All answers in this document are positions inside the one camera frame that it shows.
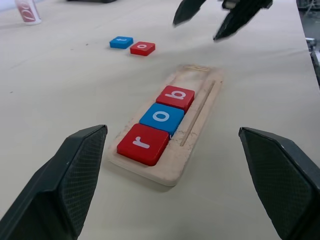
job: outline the red and white bottle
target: red and white bottle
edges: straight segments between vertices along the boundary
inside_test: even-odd
[[[15,4],[25,24],[35,25],[41,23],[34,0],[15,0]]]

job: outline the white table surface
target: white table surface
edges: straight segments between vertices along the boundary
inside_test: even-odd
[[[79,240],[278,240],[254,189],[239,127],[295,141],[320,165],[320,96],[294,0],[275,0],[229,40],[208,0],[172,27],[180,0],[38,3],[43,22],[0,14],[0,217],[70,134],[107,124],[105,150],[177,65],[221,67],[225,81],[177,186],[108,164]],[[148,57],[116,36],[156,43]]]

